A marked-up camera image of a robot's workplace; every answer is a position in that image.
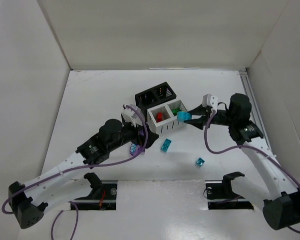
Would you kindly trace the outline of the teal long lego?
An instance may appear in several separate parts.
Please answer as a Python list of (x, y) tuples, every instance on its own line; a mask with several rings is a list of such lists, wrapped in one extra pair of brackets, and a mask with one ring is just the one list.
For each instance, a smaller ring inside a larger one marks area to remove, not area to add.
[(171, 142), (172, 141), (170, 139), (165, 139), (165, 141), (163, 142), (163, 144), (161, 146), (161, 151), (167, 152)]

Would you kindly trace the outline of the teal lego brick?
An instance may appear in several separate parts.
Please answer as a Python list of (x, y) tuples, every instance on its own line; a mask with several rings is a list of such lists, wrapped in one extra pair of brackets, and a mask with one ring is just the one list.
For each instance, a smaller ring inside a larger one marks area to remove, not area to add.
[(185, 121), (191, 120), (192, 115), (188, 112), (179, 111), (177, 112), (177, 121), (184, 123)]

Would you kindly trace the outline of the red lego block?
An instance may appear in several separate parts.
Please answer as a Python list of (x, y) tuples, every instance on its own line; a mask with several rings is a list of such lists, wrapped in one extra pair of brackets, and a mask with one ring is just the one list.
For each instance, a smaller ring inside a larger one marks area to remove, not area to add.
[(156, 122), (161, 122), (164, 120), (164, 116), (163, 116), (163, 113), (162, 112), (158, 112), (157, 115), (156, 115)]

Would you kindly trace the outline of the green rounded lego block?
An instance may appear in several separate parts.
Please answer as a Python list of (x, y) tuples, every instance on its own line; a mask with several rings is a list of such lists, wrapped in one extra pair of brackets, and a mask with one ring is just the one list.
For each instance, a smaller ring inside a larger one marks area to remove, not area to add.
[(174, 109), (171, 110), (171, 112), (172, 112), (172, 114), (173, 114), (174, 116), (176, 116), (177, 113), (178, 113), (178, 112), (181, 112), (181, 111), (182, 111), (182, 110), (181, 110), (180, 108), (174, 108)]

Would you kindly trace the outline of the green lego brick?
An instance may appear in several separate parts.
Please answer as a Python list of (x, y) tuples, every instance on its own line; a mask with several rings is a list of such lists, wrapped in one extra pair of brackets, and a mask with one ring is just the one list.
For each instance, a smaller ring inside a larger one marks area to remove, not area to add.
[(180, 109), (174, 109), (174, 110), (172, 110), (172, 113), (173, 113), (174, 116), (176, 116), (177, 113), (180, 112), (180, 111), (181, 111)]

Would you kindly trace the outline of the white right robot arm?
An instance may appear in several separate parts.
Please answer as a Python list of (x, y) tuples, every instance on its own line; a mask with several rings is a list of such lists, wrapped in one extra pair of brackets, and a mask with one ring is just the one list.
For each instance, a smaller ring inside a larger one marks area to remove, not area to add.
[[(292, 227), (300, 224), (300, 183), (278, 163), (264, 134), (251, 121), (252, 105), (249, 97), (236, 93), (231, 96), (224, 110), (219, 109), (219, 105), (216, 96), (207, 94), (198, 107), (185, 113), (182, 121), (204, 131), (206, 149), (212, 154), (220, 155), (240, 149), (253, 163), (266, 188), (236, 171), (224, 175), (222, 180), (206, 181), (207, 199), (214, 204), (225, 204), (242, 197), (262, 211), (272, 229), (289, 228), (300, 234)], [(235, 146), (212, 150), (208, 144), (208, 129), (213, 124), (227, 126)]]

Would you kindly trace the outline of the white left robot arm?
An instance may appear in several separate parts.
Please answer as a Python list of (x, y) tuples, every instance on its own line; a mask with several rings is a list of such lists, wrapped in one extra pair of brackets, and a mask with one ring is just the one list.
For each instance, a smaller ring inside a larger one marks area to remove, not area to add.
[(21, 229), (27, 229), (53, 208), (83, 197), (97, 197), (103, 183), (92, 171), (109, 159), (110, 153), (134, 143), (150, 148), (158, 139), (148, 125), (110, 119), (66, 160), (26, 183), (8, 187), (8, 204)]

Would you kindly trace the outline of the purple round flower lego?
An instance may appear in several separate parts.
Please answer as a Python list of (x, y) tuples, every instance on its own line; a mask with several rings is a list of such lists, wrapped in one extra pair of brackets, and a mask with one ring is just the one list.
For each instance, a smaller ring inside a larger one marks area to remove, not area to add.
[(132, 144), (130, 145), (130, 149), (129, 149), (130, 155), (131, 155), (131, 156), (136, 155), (137, 152), (138, 152), (138, 149), (139, 149), (139, 145), (133, 144), (133, 143), (132, 143)]

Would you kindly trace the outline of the white two-slot container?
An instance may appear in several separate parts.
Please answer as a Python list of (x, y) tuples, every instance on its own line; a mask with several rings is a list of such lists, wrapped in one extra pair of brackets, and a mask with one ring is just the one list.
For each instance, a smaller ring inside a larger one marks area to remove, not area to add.
[[(177, 116), (174, 116), (171, 112), (171, 110), (175, 108), (180, 108), (182, 112), (188, 111), (180, 99), (174, 99), (148, 109), (147, 123), (150, 130), (158, 135), (164, 135), (184, 127), (185, 124), (178, 122)], [(157, 123), (156, 115), (158, 112), (163, 113), (164, 120)]]

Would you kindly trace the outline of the small teal square lego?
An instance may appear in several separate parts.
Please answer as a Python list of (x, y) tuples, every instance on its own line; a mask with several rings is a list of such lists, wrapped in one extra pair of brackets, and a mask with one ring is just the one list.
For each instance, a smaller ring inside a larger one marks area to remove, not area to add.
[(195, 166), (201, 168), (204, 165), (205, 161), (200, 157), (196, 160)]

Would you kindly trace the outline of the black two-slot container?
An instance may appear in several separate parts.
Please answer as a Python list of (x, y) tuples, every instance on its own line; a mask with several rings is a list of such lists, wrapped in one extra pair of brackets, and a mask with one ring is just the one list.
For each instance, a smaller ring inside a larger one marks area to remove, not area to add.
[(167, 82), (151, 87), (135, 95), (139, 107), (147, 121), (147, 110), (157, 105), (176, 99), (177, 95)]

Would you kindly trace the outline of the aluminium rail right edge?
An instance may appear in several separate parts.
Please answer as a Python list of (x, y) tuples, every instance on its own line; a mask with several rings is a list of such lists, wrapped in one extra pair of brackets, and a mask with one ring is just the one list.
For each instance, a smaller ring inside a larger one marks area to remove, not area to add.
[(244, 87), (244, 91), (245, 91), (246, 95), (249, 97), (251, 105), (252, 105), (251, 116), (252, 116), (255, 124), (260, 128), (260, 130), (264, 134), (264, 138), (269, 146), (269, 149), (271, 150), (272, 148), (271, 148), (269, 138), (268, 138), (266, 130), (265, 130), (265, 126), (264, 126), (264, 123), (263, 123), (263, 120), (262, 120), (262, 117), (261, 117), (261, 114), (260, 114), (260, 111), (259, 111), (259, 108), (257, 105), (255, 95), (253, 93), (253, 89), (252, 89), (252, 86), (251, 86), (251, 83), (249, 80), (248, 73), (245, 70), (242, 70), (242, 71), (240, 70), (239, 76), (241, 78), (241, 81), (242, 81), (242, 84)]

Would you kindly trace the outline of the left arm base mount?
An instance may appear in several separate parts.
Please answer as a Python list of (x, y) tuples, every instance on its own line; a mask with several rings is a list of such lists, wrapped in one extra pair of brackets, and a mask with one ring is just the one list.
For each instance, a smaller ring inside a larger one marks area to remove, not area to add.
[(86, 197), (73, 200), (77, 208), (82, 211), (113, 211), (116, 210), (118, 181), (104, 181), (101, 190), (90, 193)]

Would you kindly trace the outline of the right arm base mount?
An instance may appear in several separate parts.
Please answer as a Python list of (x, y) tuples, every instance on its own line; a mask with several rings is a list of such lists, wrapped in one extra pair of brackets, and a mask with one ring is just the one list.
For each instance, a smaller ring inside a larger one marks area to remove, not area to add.
[(208, 210), (254, 210), (254, 206), (243, 197), (226, 190), (221, 180), (206, 180), (204, 197)]

